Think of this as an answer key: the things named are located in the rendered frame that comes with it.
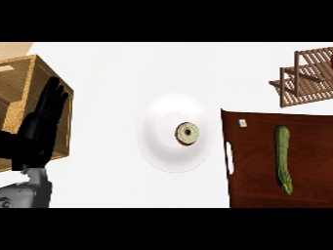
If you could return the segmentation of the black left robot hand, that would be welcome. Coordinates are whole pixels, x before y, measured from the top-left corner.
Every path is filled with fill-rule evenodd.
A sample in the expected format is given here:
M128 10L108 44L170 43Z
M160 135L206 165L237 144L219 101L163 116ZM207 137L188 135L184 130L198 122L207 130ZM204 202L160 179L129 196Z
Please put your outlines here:
M27 115L19 133L0 130L0 158L13 160L14 171L44 168L51 160L67 98L69 93L60 84L60 78L51 77L35 111Z

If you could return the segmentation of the dark brown wooden tray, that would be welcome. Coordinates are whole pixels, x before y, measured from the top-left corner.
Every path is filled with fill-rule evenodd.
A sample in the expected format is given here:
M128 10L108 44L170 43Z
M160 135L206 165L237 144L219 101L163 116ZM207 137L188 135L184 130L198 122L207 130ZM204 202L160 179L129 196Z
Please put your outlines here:
M231 206L333 207L333 115L222 113ZM291 131L290 173L294 192L276 175L275 128Z

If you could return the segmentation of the pale green round can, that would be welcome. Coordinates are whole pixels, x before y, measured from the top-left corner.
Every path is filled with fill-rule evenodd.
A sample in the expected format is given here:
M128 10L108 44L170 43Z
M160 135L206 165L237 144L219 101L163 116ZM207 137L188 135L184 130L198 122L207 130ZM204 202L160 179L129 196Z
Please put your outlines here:
M191 122L184 122L176 128L176 139L178 141L191 146L197 143L200 139L200 128Z

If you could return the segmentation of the brown wooden tiered shelf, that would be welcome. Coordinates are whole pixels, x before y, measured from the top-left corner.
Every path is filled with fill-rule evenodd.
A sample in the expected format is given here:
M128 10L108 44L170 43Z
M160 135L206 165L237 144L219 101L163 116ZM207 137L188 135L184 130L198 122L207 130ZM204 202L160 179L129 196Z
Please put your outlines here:
M296 51L296 65L281 68L281 79L269 84L276 88L281 107L333 99L333 47Z

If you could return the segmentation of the white round plate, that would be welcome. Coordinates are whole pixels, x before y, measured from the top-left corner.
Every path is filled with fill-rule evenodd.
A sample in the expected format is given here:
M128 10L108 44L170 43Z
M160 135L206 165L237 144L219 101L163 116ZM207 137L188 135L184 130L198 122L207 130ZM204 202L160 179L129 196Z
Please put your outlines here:
M176 128L184 122L200 128L200 139L191 146L176 139ZM182 173L206 161L216 139L216 124L203 103L191 96L172 93L147 106L138 127L141 152L160 170Z

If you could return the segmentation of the green cucumber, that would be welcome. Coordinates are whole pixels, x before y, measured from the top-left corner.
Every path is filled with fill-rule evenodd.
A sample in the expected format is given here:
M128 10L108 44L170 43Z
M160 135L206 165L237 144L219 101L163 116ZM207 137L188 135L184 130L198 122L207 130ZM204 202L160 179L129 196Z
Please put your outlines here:
M294 193L294 183L288 167L291 131L285 125L275 128L276 173L287 194Z

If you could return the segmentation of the open wooden box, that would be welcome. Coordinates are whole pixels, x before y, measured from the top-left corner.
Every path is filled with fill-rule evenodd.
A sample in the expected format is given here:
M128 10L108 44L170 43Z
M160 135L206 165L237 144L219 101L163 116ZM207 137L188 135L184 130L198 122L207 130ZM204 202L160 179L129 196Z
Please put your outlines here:
M0 130L19 132L26 116L35 111L51 76L60 77L39 55L0 60ZM75 90L63 78L60 84L69 93L69 99L58 124L52 160L70 155L72 140ZM0 172L10 171L11 168L11 160L0 158Z

